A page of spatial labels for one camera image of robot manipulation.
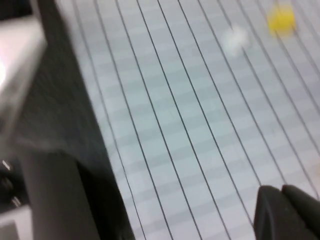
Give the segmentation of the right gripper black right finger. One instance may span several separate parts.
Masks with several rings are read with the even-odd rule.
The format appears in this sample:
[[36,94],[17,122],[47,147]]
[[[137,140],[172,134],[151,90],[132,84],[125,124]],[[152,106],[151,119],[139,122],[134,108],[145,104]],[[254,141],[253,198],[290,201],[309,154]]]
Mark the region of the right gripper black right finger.
[[320,201],[294,185],[284,185],[281,192],[287,197],[306,227],[320,239]]

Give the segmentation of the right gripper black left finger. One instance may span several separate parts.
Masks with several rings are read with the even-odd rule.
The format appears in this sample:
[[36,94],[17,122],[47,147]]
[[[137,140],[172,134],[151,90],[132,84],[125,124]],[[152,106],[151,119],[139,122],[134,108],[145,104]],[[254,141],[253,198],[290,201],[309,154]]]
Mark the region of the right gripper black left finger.
[[253,229],[257,240],[308,239],[308,229],[287,197],[268,185],[258,190]]

